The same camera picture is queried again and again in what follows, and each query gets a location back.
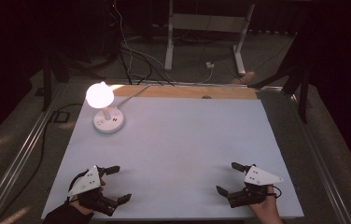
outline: metal rail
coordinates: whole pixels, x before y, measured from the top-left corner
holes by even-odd
[[[294,118],[298,125],[302,130],[302,134],[305,136],[305,139],[308,144],[310,156],[313,159],[313,163],[315,164],[315,168],[318,172],[318,175],[321,179],[321,183],[324,186],[325,191],[330,199],[330,203],[332,204],[333,210],[335,211],[336,217],[339,220],[340,224],[351,224],[351,216],[349,211],[347,210],[344,200],[336,186],[335,181],[332,179],[330,175],[330,171],[321,155],[320,149],[316,142],[314,141],[314,137],[306,127],[306,124],[302,123],[302,120],[299,119],[298,112],[298,101],[295,95],[292,95],[288,98],[288,102],[290,104],[292,113],[294,114]]]
[[[23,146],[18,152],[18,155],[13,160],[13,162],[8,167],[7,171],[3,175],[0,181],[0,209],[5,202],[8,194],[10,193],[13,185],[15,184],[16,180],[18,179],[19,174],[21,173],[24,164],[27,162],[31,152],[34,149],[36,142],[38,141],[40,135],[42,134],[45,123],[50,117],[51,109],[53,108],[53,104],[56,102],[58,97],[61,95],[64,89],[64,84],[59,83],[55,92],[53,93],[53,100],[49,105],[46,112],[42,112],[41,115],[38,117],[33,129],[30,131],[29,135],[27,136],[26,140],[24,141]]]

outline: black cable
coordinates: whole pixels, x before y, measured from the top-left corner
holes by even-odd
[[[164,77],[161,75],[161,73],[158,71],[158,69],[157,69],[152,63],[149,62],[149,60],[144,56],[144,54],[141,54],[140,52],[135,51],[135,50],[133,50],[133,49],[124,49],[124,50],[128,50],[128,51],[130,51],[131,53],[137,54],[137,55],[139,55],[140,57],[144,58],[144,60],[146,61],[146,63],[149,65],[149,67],[152,68],[152,69],[158,74],[158,76],[161,77],[161,79],[163,79],[164,81],[166,81],[168,84],[174,86],[173,83],[171,83],[169,80],[167,80],[166,78],[164,78]]]
[[[70,190],[73,188],[74,184],[76,183],[76,181],[77,181],[80,177],[84,176],[84,175],[87,174],[88,172],[89,172],[89,170],[88,170],[88,171],[85,171],[85,172],[83,172],[83,173],[80,173],[79,175],[77,175],[76,177],[74,177],[73,181],[71,181],[71,184],[70,184],[70,187],[68,188],[68,191],[70,191]],[[73,201],[69,201],[69,197],[67,196],[67,199],[64,201],[64,203],[71,203],[71,202],[73,202]]]
[[[207,45],[207,44],[211,44],[211,43],[214,43],[216,41],[219,41],[219,40],[226,39],[229,35],[231,35],[231,33],[221,32],[221,33],[223,33],[222,37],[210,38],[210,37],[208,37],[207,34],[200,35],[199,33],[201,33],[201,32],[188,32],[188,34],[190,34],[192,36],[193,40],[186,39],[188,37],[187,35],[183,35],[182,37],[176,37],[176,38],[174,38],[174,45],[176,45],[176,46]]]
[[[115,59],[119,55],[119,46],[120,46],[120,31],[119,31],[119,27],[116,26],[116,24],[119,23],[119,18],[116,18],[111,13],[111,9],[110,9],[111,6],[110,4],[108,4],[107,1],[101,0],[101,5],[102,5],[102,16],[103,16],[103,33],[101,35],[103,36],[103,42],[102,42],[102,47],[100,49],[99,56],[102,56],[102,52],[105,46],[105,34],[107,34],[108,32],[111,34],[112,39],[115,42],[114,44],[115,50],[112,53],[109,52],[105,56],[105,62],[87,67],[95,72],[107,68],[110,64],[112,64],[115,61]]]
[[[204,35],[200,34],[201,32],[195,31],[195,32],[191,32],[192,35],[195,35],[196,38],[203,38],[203,39],[207,39],[207,42],[203,42],[204,44],[211,44],[213,42],[219,41],[219,40],[223,40],[226,39],[228,36],[230,36],[232,33],[230,32],[220,32],[220,31],[204,31]],[[208,36],[208,34],[221,34],[221,37],[218,38],[211,38]]]
[[[122,53],[123,50],[128,50],[128,49],[125,49],[125,48],[123,48],[123,47],[120,47],[120,53]],[[149,73],[148,73],[148,75],[145,76],[145,79],[147,79],[148,77],[150,77],[150,76],[152,75],[152,64],[148,61],[148,59],[147,59],[144,55],[138,54],[138,53],[137,53],[137,56],[134,55],[133,57],[135,57],[135,58],[137,58],[137,59],[139,59],[139,60],[141,60],[141,61],[144,61],[144,62],[146,62],[146,63],[149,65]]]
[[[126,66],[126,63],[125,63],[125,60],[123,58],[121,50],[119,51],[119,57],[120,57],[120,60],[121,60],[121,64],[123,65],[123,68],[125,70],[126,77],[129,80],[129,85],[133,85],[132,79],[130,78],[130,75],[129,75],[129,72],[128,72],[128,69],[127,69],[127,66]]]
[[[276,187],[275,185],[272,185],[272,187],[274,187],[275,189],[277,189],[280,192],[279,195],[277,195],[277,194],[275,195],[275,198],[278,199],[283,194],[283,192],[281,192],[281,189]]]
[[[257,68],[254,69],[255,72],[257,72],[258,70],[260,70],[262,68],[262,66],[264,66],[267,62],[269,62],[271,59],[277,57],[278,55],[280,55],[281,52],[283,52],[283,50],[292,42],[293,39],[289,40],[287,42],[287,44],[285,46],[283,46],[283,48],[281,48],[274,56],[270,57],[269,59],[265,60],[260,66],[258,66]]]
[[[197,1],[196,1],[196,6],[195,6],[195,14],[196,14],[196,15],[199,14],[198,11],[199,11],[199,1],[197,0]],[[176,45],[176,40],[179,40],[179,41],[181,41],[181,42],[184,42],[185,45],[187,45],[187,44],[204,44],[204,45],[207,45],[207,44],[211,44],[211,43],[213,43],[213,42],[215,42],[215,41],[219,41],[219,40],[221,40],[221,39],[224,39],[225,37],[227,37],[227,36],[230,35],[230,33],[221,32],[221,33],[222,33],[222,37],[221,37],[221,38],[208,38],[208,36],[207,36],[207,28],[208,28],[210,22],[211,22],[211,16],[210,16],[210,18],[209,18],[209,22],[208,22],[206,28],[203,30],[204,35],[199,35],[199,33],[200,33],[199,31],[191,31],[191,30],[188,30],[188,31],[186,32],[185,35],[182,35],[181,37],[174,38],[174,45]],[[188,40],[183,39],[183,38],[184,38],[185,36],[187,36],[188,34],[193,35],[193,37],[194,37],[194,39],[195,39],[196,41],[188,41]],[[207,41],[207,42],[199,42],[199,38],[209,39],[209,41]]]
[[[207,28],[208,28],[208,26],[210,25],[210,22],[211,22],[211,16],[209,17],[209,20],[208,20],[208,23],[207,23],[207,25],[206,25],[206,27],[205,27],[205,29],[204,29],[204,33],[205,34],[207,34]],[[204,73],[204,74],[202,74],[201,72],[200,72],[200,70],[201,70],[201,63],[202,63],[202,58],[203,58],[203,54],[204,54],[204,51],[205,51],[205,48],[207,47],[207,44],[204,44],[204,47],[203,47],[203,49],[202,49],[202,52],[201,52],[201,56],[200,56],[200,58],[199,58],[199,62],[198,62],[198,72],[203,76],[203,75],[205,75],[206,73],[207,73],[207,71]]]
[[[68,107],[68,106],[72,106],[72,105],[82,105],[82,104],[70,104],[70,105],[65,105],[62,106],[61,108],[53,111],[53,114],[55,112],[59,113],[62,109]],[[39,168],[41,167],[42,161],[44,160],[44,155],[45,155],[45,142],[46,142],[46,133],[47,133],[47,128],[48,125],[52,122],[52,116],[50,116],[50,118],[47,120],[47,122],[45,123],[45,127],[43,130],[43,135],[42,135],[42,144],[41,144],[41,153],[40,153],[40,157],[39,157],[39,162],[38,165],[36,166],[35,170],[33,171],[33,174],[30,176],[30,178],[27,180],[27,182],[24,184],[24,186],[21,188],[21,190],[19,190],[19,192],[16,194],[16,196],[10,200],[10,202],[7,204],[7,206],[3,209],[3,211],[0,213],[0,219],[1,217],[5,214],[5,212],[9,209],[9,207],[14,204],[16,202],[16,200],[21,196],[21,194],[27,189],[27,187],[30,185],[31,181],[34,179],[34,177],[36,176],[36,174],[38,173]]]
[[[74,200],[71,200],[69,203],[73,203],[73,202],[76,202],[78,201],[78,198],[74,199]]]
[[[236,78],[237,80],[239,80],[240,83],[243,83],[242,79],[240,79],[237,75],[235,75],[235,74],[233,73],[233,71],[228,67],[227,64],[225,64],[225,63],[222,62],[222,61],[219,61],[219,62],[224,64],[225,68],[228,70],[229,74],[231,74],[232,77],[234,77],[234,78]]]

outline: floor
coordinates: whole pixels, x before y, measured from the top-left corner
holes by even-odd
[[[129,76],[133,84],[147,82],[162,85],[171,83],[245,86],[275,74],[292,43],[293,36],[248,34],[242,47],[242,57],[246,66],[246,75],[243,77],[236,73],[231,49],[238,40],[238,35],[185,32],[175,38],[173,70],[167,73],[162,67],[166,37],[157,36],[146,40],[129,31],[124,40],[126,41],[122,42],[122,56],[125,64],[118,58],[108,67],[96,71],[107,83],[127,83]],[[132,54],[128,49],[139,54]],[[93,63],[100,63],[103,58],[92,57],[92,60]],[[214,68],[206,68],[207,62],[212,63]],[[68,83],[53,81],[54,103],[49,111],[83,102],[84,94],[81,90],[86,90],[95,81],[84,77],[76,69],[69,71],[71,78]],[[44,116],[41,111],[42,98],[35,96],[36,90],[42,87],[42,79],[42,71],[31,78],[33,89],[0,126],[0,180],[13,158],[21,148],[25,148],[31,130],[36,129],[36,122]],[[267,109],[274,135],[305,213],[305,217],[288,219],[287,223],[351,223],[351,155],[347,146],[314,86],[309,87],[306,110],[308,124],[298,120],[291,109],[295,107],[290,100],[292,97],[284,96],[279,92],[281,88],[277,88],[283,86],[286,80],[277,80],[264,91],[258,91],[257,95]],[[7,197],[0,202],[1,223],[42,222],[40,215],[79,110],[78,105],[68,106],[70,119],[67,123],[53,123],[45,129],[41,128],[42,133],[35,141],[30,142],[32,146],[25,153],[27,160],[20,172],[11,179],[13,187],[7,190]],[[35,173],[43,151],[45,156],[42,165]],[[32,174],[35,174],[32,182],[18,195]],[[240,220],[200,223],[236,222],[240,223]],[[250,219],[246,220],[246,223],[258,221]]]

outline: glowing light bulb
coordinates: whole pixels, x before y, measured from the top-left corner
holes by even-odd
[[[114,92],[105,82],[91,85],[86,91],[86,101],[93,108],[100,108],[93,124],[100,133],[117,132],[124,124],[124,117],[116,107],[108,107],[114,101]]]
[[[93,108],[104,108],[114,101],[114,92],[105,82],[91,85],[86,91],[86,100]]]

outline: white tabletop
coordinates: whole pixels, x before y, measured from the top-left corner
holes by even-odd
[[[123,97],[116,97],[120,102]],[[94,130],[97,109],[86,102],[53,183],[48,212],[61,205],[72,179],[93,165],[120,166],[105,175],[103,194],[131,193],[112,220],[232,219],[253,217],[247,206],[231,208],[216,185],[229,192],[245,185],[232,162],[256,164],[285,179],[275,184],[281,217],[303,212],[260,100],[134,97],[119,108],[125,125],[117,133]]]

